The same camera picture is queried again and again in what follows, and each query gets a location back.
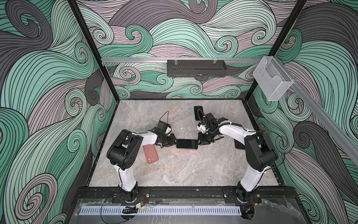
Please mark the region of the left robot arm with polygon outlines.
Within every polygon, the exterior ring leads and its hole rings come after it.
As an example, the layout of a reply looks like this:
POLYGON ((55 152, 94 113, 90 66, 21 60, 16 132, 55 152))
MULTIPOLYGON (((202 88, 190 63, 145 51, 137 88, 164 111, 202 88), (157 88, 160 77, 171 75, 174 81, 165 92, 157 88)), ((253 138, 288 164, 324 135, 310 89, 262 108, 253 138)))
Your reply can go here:
POLYGON ((143 146, 170 147, 177 139, 170 124, 159 121, 146 132, 131 132, 123 129, 107 151, 106 157, 114 166, 120 180, 121 194, 133 201, 137 196, 138 182, 135 180, 132 165, 143 146))

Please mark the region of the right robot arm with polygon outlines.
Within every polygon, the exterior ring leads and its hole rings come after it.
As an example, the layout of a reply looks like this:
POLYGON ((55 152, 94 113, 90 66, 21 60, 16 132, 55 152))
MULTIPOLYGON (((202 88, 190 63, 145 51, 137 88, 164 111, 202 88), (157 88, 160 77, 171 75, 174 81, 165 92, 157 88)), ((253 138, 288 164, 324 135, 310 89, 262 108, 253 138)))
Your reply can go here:
POLYGON ((202 106, 195 106, 195 119, 199 121, 197 129, 198 145, 209 145, 228 136, 239 143, 239 149, 245 151, 248 167, 237 186, 241 200, 248 200, 255 193, 264 173, 272 169, 278 154, 266 131, 255 131, 227 118, 215 118, 211 113, 204 114, 202 106))

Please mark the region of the black phone case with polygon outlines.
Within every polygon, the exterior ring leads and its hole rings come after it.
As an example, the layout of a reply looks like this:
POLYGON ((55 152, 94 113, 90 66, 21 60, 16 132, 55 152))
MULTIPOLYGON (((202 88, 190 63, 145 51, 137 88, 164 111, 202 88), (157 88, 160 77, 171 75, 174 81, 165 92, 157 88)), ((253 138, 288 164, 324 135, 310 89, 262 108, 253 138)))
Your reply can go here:
POLYGON ((194 107, 194 115, 196 121, 201 121, 204 117, 203 107, 202 106, 195 106, 194 107))

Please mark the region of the purple-edged black smartphone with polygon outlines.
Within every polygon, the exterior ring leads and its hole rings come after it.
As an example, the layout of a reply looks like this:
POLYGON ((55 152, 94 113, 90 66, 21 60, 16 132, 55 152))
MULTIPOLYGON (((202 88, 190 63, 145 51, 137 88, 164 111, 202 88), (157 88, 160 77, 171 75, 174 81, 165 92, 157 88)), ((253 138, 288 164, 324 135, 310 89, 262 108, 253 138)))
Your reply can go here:
POLYGON ((178 149, 198 149, 198 140, 195 140, 195 139, 178 139, 176 147, 178 149))

